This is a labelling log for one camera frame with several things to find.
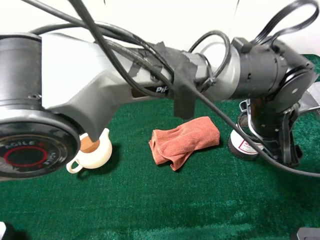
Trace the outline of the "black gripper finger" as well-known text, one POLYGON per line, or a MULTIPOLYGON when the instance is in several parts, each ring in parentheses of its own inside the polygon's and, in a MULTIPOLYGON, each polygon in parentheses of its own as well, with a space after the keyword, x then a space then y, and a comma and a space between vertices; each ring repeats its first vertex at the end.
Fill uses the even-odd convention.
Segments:
POLYGON ((302 158, 302 150, 299 145, 295 144, 292 133, 297 118, 298 115, 295 110, 287 109, 284 111, 281 130, 279 132, 282 164, 289 168, 297 167, 302 158))

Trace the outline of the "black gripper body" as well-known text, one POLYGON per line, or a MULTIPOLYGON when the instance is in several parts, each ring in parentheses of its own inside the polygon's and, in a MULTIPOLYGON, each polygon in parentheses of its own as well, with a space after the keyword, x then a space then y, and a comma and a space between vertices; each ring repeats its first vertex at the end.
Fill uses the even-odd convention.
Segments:
POLYGON ((298 101, 293 94, 282 93, 247 99, 249 129, 253 137, 259 143, 293 143, 298 101))

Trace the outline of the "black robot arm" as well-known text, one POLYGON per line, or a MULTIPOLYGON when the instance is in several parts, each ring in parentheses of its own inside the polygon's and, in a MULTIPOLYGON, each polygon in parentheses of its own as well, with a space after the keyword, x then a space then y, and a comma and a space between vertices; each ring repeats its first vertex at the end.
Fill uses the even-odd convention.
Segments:
MULTIPOLYGON (((231 59, 203 90, 211 102, 265 100, 263 114, 283 116, 315 82, 313 65, 277 41, 231 59)), ((117 73, 101 48, 60 33, 0 36, 0 176, 27 179, 66 165, 80 134, 96 140, 118 106, 147 100, 117 73)))

